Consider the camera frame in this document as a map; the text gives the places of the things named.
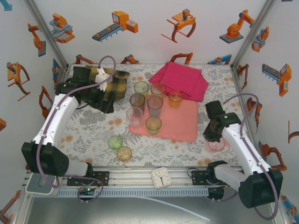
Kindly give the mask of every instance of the floral tablecloth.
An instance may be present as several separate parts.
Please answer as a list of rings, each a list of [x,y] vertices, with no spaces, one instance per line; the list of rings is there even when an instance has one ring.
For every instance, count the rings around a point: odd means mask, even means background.
[[[162,67],[163,64],[118,64],[118,70],[130,73],[125,98],[114,103],[114,113],[111,114],[104,114],[89,106],[76,110],[63,134],[60,150],[72,160],[90,162],[94,166],[206,166],[217,160],[238,166],[238,159],[226,141],[222,151],[211,151],[202,136],[209,122],[205,104],[213,100],[224,102],[236,94],[228,65],[190,65],[202,70],[203,77],[209,82],[204,101],[198,103],[198,137],[195,142],[178,142],[129,132],[126,111],[130,107],[129,97],[134,93],[134,83],[147,81]],[[235,112],[243,119],[237,98],[225,104],[223,109]],[[132,149],[130,162],[119,161],[116,152],[109,148],[108,139],[113,135],[120,135],[123,145]]]

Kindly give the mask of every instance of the white wall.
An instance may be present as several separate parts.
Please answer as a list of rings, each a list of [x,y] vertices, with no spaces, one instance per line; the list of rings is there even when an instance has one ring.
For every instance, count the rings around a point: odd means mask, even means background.
[[[288,144],[288,120],[291,121],[291,132],[299,131],[298,96],[299,96],[299,63],[298,63],[298,20],[299,2],[278,1],[262,28],[270,27],[266,45],[259,53],[249,49],[241,65],[249,64],[248,85],[244,92],[256,94],[263,107],[261,109],[258,137],[263,144],[276,147],[282,154],[287,171],[283,172],[282,193],[292,203],[299,206],[299,137],[291,139]],[[279,86],[262,75],[262,64],[280,70],[286,63],[292,69],[289,91],[279,96]],[[271,165],[278,164],[276,156],[267,160]]]
[[[23,184],[25,159],[21,147],[25,141],[30,142],[44,123],[38,97],[42,85],[54,96],[52,80],[53,53],[49,45],[46,55],[37,56],[37,48],[33,43],[33,35],[28,31],[28,23],[36,25],[24,1],[9,0],[12,11],[4,11],[0,5],[1,21],[1,53],[0,53],[0,118],[7,122],[7,127],[0,132],[0,209],[15,195]],[[37,31],[41,40],[45,40]],[[21,90],[7,81],[6,63],[19,62],[27,70],[30,81],[23,85],[31,93],[18,102],[23,96]],[[25,75],[21,72],[22,81]]]
[[[82,54],[98,62],[105,55],[112,55],[120,63],[129,54],[141,63],[164,63],[178,53],[193,52],[191,63],[207,63],[218,56],[238,53],[244,39],[227,44],[219,36],[237,23],[239,13],[247,9],[255,19],[265,0],[39,0],[35,1],[46,22],[54,13],[62,15],[73,26],[75,39],[68,43],[57,43],[68,63],[75,62],[75,56]],[[173,25],[167,22],[172,16],[188,8],[196,17],[197,27],[190,38],[176,35],[178,43],[161,36],[171,36]],[[111,13],[123,11],[138,23],[139,32],[124,31],[109,37],[103,43],[92,36],[113,23]],[[249,24],[244,23],[241,34],[246,37]]]

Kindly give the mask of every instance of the clear glass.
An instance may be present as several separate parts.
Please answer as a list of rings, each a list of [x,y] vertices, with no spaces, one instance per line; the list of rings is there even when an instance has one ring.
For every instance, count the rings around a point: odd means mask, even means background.
[[[140,128],[142,126],[143,111],[136,106],[127,110],[127,119],[132,127]]]
[[[108,145],[111,149],[116,150],[122,146],[121,136],[114,135],[108,140]]]
[[[163,100],[159,96],[151,96],[148,99],[148,110],[150,117],[160,117]]]
[[[159,96],[163,99],[165,96],[166,87],[163,83],[154,83],[151,85],[150,91],[152,96]]]
[[[132,158],[132,150],[127,146],[121,147],[117,150],[116,156],[122,162],[129,162]]]
[[[184,98],[184,93],[179,90],[173,90],[169,93],[169,105],[173,109],[178,109]]]
[[[144,114],[144,108],[145,108],[145,97],[144,95],[140,93],[135,93],[130,97],[130,104],[131,106],[139,107],[143,114]]]
[[[225,147],[225,141],[224,141],[223,138],[220,139],[220,142],[217,142],[217,141],[215,141],[215,142],[206,141],[206,148],[207,149],[211,149],[213,151],[219,152],[219,151],[223,150],[224,147]]]
[[[148,98],[149,95],[149,89],[150,89],[150,85],[145,81],[139,81],[134,85],[135,93],[140,93],[144,95],[146,99]]]
[[[162,121],[159,117],[149,117],[146,119],[145,125],[150,134],[157,134],[162,126]]]

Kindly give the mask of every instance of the white clock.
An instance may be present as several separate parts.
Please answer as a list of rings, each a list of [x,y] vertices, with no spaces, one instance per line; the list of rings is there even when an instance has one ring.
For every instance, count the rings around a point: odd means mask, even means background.
[[[171,185],[171,178],[168,169],[165,167],[154,169],[151,172],[151,179],[153,180],[156,189],[166,188]]]

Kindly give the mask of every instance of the pink towel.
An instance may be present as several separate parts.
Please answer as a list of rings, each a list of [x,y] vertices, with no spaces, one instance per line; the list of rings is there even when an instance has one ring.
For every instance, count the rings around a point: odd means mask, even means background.
[[[184,99],[202,102],[209,83],[203,78],[201,70],[168,62],[153,77],[150,83],[161,82],[166,86],[166,95],[172,90],[184,92]]]

